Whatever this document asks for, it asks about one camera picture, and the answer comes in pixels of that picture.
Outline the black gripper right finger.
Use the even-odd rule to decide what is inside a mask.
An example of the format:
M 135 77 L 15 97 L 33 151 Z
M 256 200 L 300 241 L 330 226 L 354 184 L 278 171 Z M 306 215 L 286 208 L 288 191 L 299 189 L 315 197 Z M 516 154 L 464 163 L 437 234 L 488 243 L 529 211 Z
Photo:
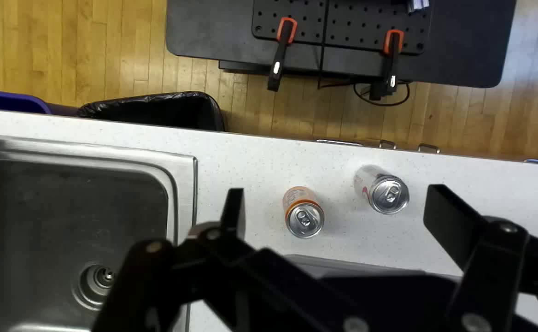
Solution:
M 446 184 L 429 184 L 424 224 L 463 270 L 442 328 L 450 332 L 538 332 L 516 313 L 522 293 L 538 298 L 538 235 L 483 215 Z

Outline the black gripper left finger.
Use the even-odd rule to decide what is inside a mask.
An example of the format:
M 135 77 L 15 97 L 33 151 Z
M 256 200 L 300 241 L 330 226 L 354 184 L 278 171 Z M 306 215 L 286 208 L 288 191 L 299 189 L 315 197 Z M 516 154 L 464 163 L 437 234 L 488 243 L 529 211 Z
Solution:
M 171 332 L 186 304 L 203 300 L 232 332 L 317 332 L 311 311 L 286 285 L 284 267 L 302 270 L 243 241 L 245 191 L 230 187 L 218 222 L 194 226 L 173 245 L 131 246 L 92 332 Z

